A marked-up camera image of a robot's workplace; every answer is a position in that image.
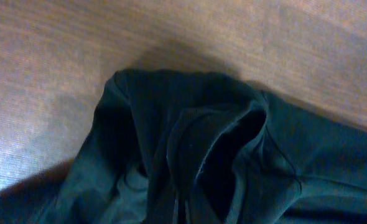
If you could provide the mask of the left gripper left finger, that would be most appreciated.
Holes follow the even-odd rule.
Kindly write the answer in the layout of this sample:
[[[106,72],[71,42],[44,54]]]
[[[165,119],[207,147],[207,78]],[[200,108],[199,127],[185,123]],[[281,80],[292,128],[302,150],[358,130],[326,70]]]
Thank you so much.
[[[174,193],[172,197],[172,205],[170,206],[170,214],[168,216],[168,224],[179,223],[179,195]]]

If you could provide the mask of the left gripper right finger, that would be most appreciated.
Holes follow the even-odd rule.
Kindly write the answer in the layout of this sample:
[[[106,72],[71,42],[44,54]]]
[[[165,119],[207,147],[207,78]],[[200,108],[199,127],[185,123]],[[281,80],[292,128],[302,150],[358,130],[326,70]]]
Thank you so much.
[[[191,224],[207,224],[207,201],[201,192],[193,192],[185,203],[186,218]]]

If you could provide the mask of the black t-shirt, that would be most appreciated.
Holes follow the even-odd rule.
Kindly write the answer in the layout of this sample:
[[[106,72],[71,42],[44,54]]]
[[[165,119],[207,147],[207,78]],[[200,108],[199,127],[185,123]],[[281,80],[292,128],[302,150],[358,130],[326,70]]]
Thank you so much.
[[[0,196],[0,223],[367,223],[367,133],[221,73],[136,69],[105,84],[67,178]]]

